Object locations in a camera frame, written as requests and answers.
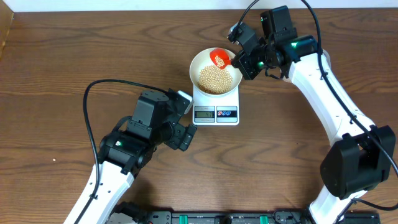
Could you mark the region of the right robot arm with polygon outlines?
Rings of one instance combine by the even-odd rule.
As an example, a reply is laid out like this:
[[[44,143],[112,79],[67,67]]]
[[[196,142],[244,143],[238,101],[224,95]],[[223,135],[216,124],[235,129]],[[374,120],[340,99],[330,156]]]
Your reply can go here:
[[[321,121],[330,150],[321,163],[323,187],[309,205],[310,223],[369,223],[349,217],[350,206],[397,170],[396,135],[388,126],[376,126],[352,101],[330,67],[322,37],[298,35],[286,6],[261,14],[263,36],[243,21],[228,33],[241,50],[231,64],[247,80],[261,72],[280,70],[280,79],[295,85]]]

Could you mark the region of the soybeans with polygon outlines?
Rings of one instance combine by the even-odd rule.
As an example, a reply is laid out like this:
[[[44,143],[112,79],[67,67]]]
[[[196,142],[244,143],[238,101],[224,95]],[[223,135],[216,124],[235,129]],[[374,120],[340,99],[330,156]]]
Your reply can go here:
[[[224,69],[225,68],[225,62],[222,58],[220,58],[219,56],[215,57],[215,61],[216,61],[216,66],[218,68]]]
[[[233,78],[226,69],[220,69],[216,65],[209,65],[201,69],[198,87],[205,93],[220,95],[230,91],[232,82]]]

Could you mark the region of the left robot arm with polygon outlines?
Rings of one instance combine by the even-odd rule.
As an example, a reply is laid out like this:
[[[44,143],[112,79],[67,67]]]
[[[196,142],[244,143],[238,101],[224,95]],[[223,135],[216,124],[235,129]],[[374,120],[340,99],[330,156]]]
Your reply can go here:
[[[101,140],[99,164],[93,166],[66,223],[106,223],[116,203],[159,145],[186,151],[197,127],[183,126],[179,121],[192,104],[193,98],[181,90],[143,91],[133,115],[121,118]]]

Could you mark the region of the clear plastic container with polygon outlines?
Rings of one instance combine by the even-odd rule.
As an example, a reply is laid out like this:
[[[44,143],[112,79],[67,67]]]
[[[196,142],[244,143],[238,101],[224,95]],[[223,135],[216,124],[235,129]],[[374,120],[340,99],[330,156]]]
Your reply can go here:
[[[331,68],[330,55],[325,49],[323,49],[323,55],[326,57],[326,61],[327,61],[328,66]]]

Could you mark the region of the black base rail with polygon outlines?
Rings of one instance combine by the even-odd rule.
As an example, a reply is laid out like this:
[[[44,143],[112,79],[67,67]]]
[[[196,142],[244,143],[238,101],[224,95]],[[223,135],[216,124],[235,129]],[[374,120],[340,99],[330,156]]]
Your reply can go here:
[[[277,210],[266,213],[193,213],[145,211],[133,203],[116,206],[107,224],[311,224],[307,212]]]

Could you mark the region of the wooden side panel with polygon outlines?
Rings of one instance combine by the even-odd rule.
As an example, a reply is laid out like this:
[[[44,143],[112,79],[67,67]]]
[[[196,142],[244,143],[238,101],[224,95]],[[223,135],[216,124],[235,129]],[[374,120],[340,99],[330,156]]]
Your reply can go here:
[[[9,35],[10,27],[14,18],[14,12],[9,6],[1,0],[0,3],[0,55],[6,45],[6,40]]]

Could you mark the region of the soybeans in bowl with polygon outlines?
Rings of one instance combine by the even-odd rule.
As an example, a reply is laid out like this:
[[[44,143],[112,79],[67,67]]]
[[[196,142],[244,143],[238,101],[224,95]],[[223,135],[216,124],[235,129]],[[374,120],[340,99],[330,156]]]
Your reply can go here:
[[[232,82],[233,78],[226,69],[220,69],[216,65],[209,65],[201,69],[198,87],[205,93],[220,95],[230,91]]]

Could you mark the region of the red plastic measuring scoop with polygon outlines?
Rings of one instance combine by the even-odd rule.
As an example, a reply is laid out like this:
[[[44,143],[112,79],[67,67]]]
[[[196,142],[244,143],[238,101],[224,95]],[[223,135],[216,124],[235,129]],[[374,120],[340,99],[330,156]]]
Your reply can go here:
[[[225,69],[228,65],[231,65],[231,59],[227,52],[221,48],[215,48],[210,52],[210,59],[216,67]]]

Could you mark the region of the white digital kitchen scale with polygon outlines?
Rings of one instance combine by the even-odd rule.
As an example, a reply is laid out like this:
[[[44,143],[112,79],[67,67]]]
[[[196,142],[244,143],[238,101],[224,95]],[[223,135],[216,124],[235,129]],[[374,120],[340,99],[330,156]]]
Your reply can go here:
[[[238,88],[223,95],[209,95],[194,87],[192,121],[198,126],[238,125]]]

